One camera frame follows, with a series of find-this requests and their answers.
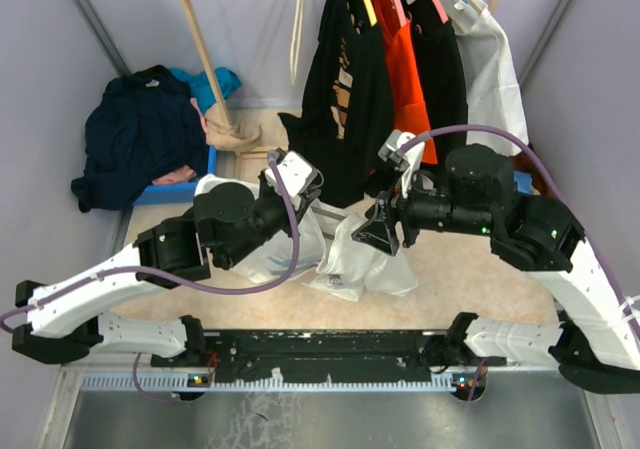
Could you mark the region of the white t shirt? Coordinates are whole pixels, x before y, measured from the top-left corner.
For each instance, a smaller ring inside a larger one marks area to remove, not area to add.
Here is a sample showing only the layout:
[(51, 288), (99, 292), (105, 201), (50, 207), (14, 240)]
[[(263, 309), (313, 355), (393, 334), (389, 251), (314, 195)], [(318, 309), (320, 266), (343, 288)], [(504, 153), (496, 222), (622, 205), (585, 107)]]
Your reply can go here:
[[(258, 196), (258, 184), (226, 179), (209, 174), (197, 184), (195, 196), (217, 189), (225, 182), (240, 183), (253, 196)], [(417, 276), (402, 250), (388, 256), (368, 245), (352, 240), (352, 232), (365, 219), (354, 211), (338, 226), (334, 241), (325, 241), (314, 230), (310, 209), (299, 224), (301, 248), (293, 275), (308, 287), (324, 291), (341, 299), (357, 302), (365, 291), (402, 297), (419, 285)], [(263, 284), (279, 277), (290, 264), (292, 241), (284, 233), (275, 235), (264, 246), (252, 252), (231, 269), (254, 284)]]

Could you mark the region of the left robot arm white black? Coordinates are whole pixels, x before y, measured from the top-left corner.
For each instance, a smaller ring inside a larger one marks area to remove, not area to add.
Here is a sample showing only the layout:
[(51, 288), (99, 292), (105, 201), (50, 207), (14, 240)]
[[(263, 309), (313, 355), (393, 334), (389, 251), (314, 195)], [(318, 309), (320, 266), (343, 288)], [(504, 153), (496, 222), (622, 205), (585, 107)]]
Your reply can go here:
[(212, 268), (233, 268), (279, 233), (298, 244), (294, 226), (322, 183), (315, 169), (285, 167), (262, 171), (256, 189), (204, 177), (183, 215), (140, 233), (103, 263), (56, 284), (19, 283), (13, 312), (26, 321), (11, 331), (13, 351), (50, 365), (100, 352), (149, 354), (156, 367), (201, 363), (208, 342), (199, 319), (131, 319), (113, 307), (178, 286), (212, 292), (203, 283)]

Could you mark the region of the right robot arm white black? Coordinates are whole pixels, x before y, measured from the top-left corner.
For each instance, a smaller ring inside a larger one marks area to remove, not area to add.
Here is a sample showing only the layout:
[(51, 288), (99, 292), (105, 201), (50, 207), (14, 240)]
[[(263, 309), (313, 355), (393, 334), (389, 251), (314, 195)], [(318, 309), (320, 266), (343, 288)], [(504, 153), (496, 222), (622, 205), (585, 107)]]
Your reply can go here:
[(512, 161), (473, 144), (451, 152), (443, 188), (379, 194), (352, 238), (389, 256), (423, 230), (486, 236), (490, 250), (543, 284), (564, 310), (548, 325), (513, 323), (462, 312), (427, 343), (428, 367), (507, 360), (556, 369), (596, 394), (639, 391), (639, 347), (585, 230), (561, 201), (523, 194)]

